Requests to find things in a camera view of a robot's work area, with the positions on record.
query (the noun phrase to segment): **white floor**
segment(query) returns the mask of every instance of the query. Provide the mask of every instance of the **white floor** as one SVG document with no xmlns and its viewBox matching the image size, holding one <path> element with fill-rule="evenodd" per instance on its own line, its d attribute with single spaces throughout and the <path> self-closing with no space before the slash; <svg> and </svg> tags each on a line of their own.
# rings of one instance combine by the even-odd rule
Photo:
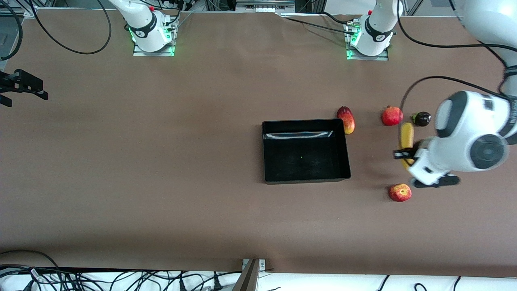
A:
<svg viewBox="0 0 517 291">
<path fill-rule="evenodd" d="M 212 277 L 213 272 L 188 272 L 187 274 L 199 273 L 203 278 Z M 111 282 L 119 273 L 86 273 L 84 274 L 92 280 L 103 280 Z M 169 272 L 171 277 L 175 277 L 179 272 Z M 166 272 L 160 272 L 159 275 L 166 277 Z M 113 285 L 112 291 L 127 291 L 127 288 L 141 276 L 140 273 L 135 274 L 129 278 L 117 281 Z M 220 283 L 223 286 L 233 284 L 237 281 L 239 274 L 231 274 L 220 277 Z M 270 291 L 275 288 L 280 288 L 279 291 L 320 291 L 320 290 L 339 290 L 339 291 L 376 291 L 379 289 L 384 275 L 325 275 L 325 274 L 286 274 L 286 273 L 261 273 L 258 280 L 258 291 Z M 453 285 L 457 277 L 439 277 L 439 276 L 398 276 L 392 275 L 387 280 L 383 291 L 414 291 L 415 283 L 423 284 L 428 291 L 452 291 Z M 166 280 L 156 279 L 161 285 L 147 281 L 142 287 L 141 291 L 160 291 L 167 285 Z M 2 291 L 19 291 L 30 281 L 29 275 L 10 275 L 0 279 L 0 289 Z M 184 280 L 187 291 L 191 291 L 200 282 L 199 276 L 193 276 Z M 110 290 L 110 284 L 99 283 L 104 291 Z M 212 286 L 214 283 L 210 281 L 205 286 Z M 101 291 L 98 287 L 90 285 L 92 291 Z M 33 291 L 39 291 L 36 284 L 33 285 Z M 178 291 L 179 282 L 176 280 L 170 287 L 169 291 Z M 517 290 L 517 279 L 506 278 L 471 278 L 463 277 L 459 281 L 457 291 L 515 291 Z M 50 285 L 42 285 L 42 291 L 54 291 Z M 417 288 L 417 291 L 424 291 L 422 287 Z"/>
</svg>

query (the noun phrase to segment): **banana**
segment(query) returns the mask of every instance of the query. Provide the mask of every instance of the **banana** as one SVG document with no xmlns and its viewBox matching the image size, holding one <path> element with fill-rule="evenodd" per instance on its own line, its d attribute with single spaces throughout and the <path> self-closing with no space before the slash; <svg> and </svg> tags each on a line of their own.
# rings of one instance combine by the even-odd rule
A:
<svg viewBox="0 0 517 291">
<path fill-rule="evenodd" d="M 400 129 L 400 149 L 407 149 L 413 147 L 413 140 L 415 137 L 415 129 L 413 128 L 413 124 L 411 122 L 405 122 L 402 124 Z M 401 160 L 402 166 L 404 169 L 408 170 L 409 166 L 412 165 L 415 161 L 412 158 L 406 158 Z"/>
</svg>

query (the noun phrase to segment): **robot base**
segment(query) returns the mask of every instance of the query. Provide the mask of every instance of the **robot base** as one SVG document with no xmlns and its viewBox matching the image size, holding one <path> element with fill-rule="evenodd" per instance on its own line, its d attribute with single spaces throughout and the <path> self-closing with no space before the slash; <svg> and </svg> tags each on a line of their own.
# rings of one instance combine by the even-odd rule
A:
<svg viewBox="0 0 517 291">
<path fill-rule="evenodd" d="M 171 16 L 164 15 L 164 21 L 170 22 Z M 133 56 L 174 56 L 174 52 L 176 50 L 176 38 L 178 36 L 178 24 L 179 24 L 179 17 L 176 17 L 176 20 L 172 23 L 170 23 L 167 26 L 164 26 L 164 30 L 170 30 L 170 31 L 164 31 L 164 34 L 167 38 L 170 38 L 171 41 L 167 43 L 163 48 L 155 51 L 155 52 L 146 52 L 142 50 L 139 46 L 136 45 L 134 41 L 134 36 L 131 34 L 131 37 L 133 39 L 133 43 L 135 43 L 133 48 Z"/>
<path fill-rule="evenodd" d="M 359 18 L 355 18 L 354 22 L 359 22 Z M 388 50 L 384 49 L 384 51 L 380 55 L 369 56 L 360 53 L 353 45 L 352 42 L 357 41 L 357 37 L 361 34 L 361 29 L 357 27 L 349 27 L 346 24 L 343 24 L 343 29 L 345 31 L 351 31 L 357 34 L 349 35 L 345 34 L 345 43 L 346 43 L 346 58 L 348 60 L 363 60 L 363 61 L 387 61 L 388 60 Z"/>
</svg>

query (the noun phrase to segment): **metal mounting plate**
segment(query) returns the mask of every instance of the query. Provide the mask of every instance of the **metal mounting plate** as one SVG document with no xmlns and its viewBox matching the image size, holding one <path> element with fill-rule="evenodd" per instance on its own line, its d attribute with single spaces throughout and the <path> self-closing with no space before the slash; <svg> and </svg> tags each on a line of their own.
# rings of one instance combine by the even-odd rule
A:
<svg viewBox="0 0 517 291">
<path fill-rule="evenodd" d="M 244 268 L 246 267 L 246 265 L 248 264 L 248 262 L 250 261 L 251 259 L 243 259 L 242 260 L 242 269 L 244 270 Z M 259 259 L 258 260 L 258 271 L 259 272 L 262 272 L 262 271 L 265 271 L 266 270 L 266 260 L 265 259 Z"/>
</svg>

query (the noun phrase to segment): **white label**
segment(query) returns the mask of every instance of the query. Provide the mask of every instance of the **white label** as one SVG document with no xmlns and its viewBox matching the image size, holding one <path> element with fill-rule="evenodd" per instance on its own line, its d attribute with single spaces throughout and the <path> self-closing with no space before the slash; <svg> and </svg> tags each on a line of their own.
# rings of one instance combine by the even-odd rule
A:
<svg viewBox="0 0 517 291">
<path fill-rule="evenodd" d="M 38 272 L 36 272 L 36 269 L 31 269 L 31 274 L 34 278 L 38 278 L 39 277 L 39 274 Z"/>
</svg>

